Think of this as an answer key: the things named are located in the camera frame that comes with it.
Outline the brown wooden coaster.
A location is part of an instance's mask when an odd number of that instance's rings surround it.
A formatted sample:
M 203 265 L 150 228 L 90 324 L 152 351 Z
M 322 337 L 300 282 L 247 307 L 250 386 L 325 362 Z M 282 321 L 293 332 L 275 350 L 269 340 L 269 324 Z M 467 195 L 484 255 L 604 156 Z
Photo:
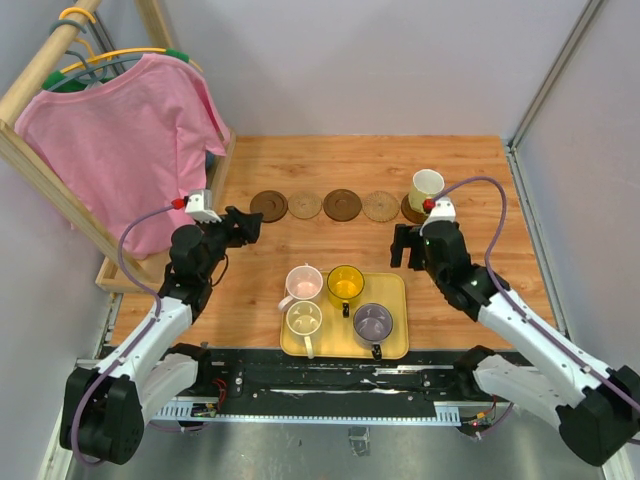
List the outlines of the brown wooden coaster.
M 250 212 L 260 213 L 263 223 L 274 223 L 282 219 L 288 211 L 287 198 L 275 190 L 257 193 L 250 202 Z
M 336 189 L 325 196 L 323 209 L 332 220 L 347 222 L 359 215 L 362 202 L 355 192 L 348 189 Z
M 411 206 L 408 194 L 401 201 L 401 212 L 406 220 L 412 224 L 423 224 L 428 218 L 428 214 L 423 210 L 415 210 Z

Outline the woven rattan coaster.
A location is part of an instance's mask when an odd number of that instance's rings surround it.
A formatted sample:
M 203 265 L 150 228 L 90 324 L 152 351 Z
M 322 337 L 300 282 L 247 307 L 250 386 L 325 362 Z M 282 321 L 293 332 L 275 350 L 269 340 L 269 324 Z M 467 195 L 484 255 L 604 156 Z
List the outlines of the woven rattan coaster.
M 322 209 L 322 199 L 310 191 L 298 191 L 288 199 L 289 212 L 298 219 L 311 219 Z
M 396 218 L 400 204 L 389 192 L 374 191 L 362 200 L 362 211 L 370 220 L 386 223 Z

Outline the white green mug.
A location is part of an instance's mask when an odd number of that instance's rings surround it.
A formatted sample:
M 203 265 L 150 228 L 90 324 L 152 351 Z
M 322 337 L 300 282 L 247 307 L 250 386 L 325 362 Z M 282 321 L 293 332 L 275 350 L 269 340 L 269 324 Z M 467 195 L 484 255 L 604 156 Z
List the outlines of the white green mug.
M 445 188 L 444 177 L 432 169 L 421 169 L 414 173 L 408 193 L 409 207 L 417 213 L 423 214 L 423 203 L 432 199 Z

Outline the purple mug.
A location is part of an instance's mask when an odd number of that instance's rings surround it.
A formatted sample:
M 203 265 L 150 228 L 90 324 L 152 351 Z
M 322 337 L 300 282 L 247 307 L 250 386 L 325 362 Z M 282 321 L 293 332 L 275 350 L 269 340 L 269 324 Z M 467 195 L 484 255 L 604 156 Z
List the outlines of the purple mug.
M 376 361 L 382 360 L 382 344 L 391 335 L 393 326 L 390 311 L 379 303 L 363 304 L 353 316 L 355 341 Z

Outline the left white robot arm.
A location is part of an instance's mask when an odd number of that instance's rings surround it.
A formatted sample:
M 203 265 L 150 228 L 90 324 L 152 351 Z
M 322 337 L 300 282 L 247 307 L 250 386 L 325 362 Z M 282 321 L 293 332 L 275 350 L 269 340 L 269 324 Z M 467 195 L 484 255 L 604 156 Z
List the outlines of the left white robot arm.
M 209 353 L 176 346 L 214 289 L 212 275 L 227 251 L 257 242 L 263 216 L 228 207 L 204 209 L 171 236 L 170 261 L 154 304 L 126 340 L 92 368 L 68 377 L 59 443 L 86 466 L 128 462 L 153 417 L 177 394 L 200 396 L 214 383 Z

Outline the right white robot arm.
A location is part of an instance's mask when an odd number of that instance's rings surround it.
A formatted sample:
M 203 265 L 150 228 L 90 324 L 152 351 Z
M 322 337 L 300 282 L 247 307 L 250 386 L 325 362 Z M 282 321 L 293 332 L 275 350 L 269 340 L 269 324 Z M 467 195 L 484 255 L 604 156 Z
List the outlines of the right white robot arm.
M 576 346 L 537 315 L 499 275 L 472 261 L 455 221 L 398 224 L 392 267 L 410 253 L 409 268 L 426 271 L 453 308 L 511 344 L 529 368 L 477 346 L 453 375 L 466 400 L 482 393 L 505 399 L 547 422 L 584 462 L 600 467 L 639 432 L 639 375 L 615 369 Z

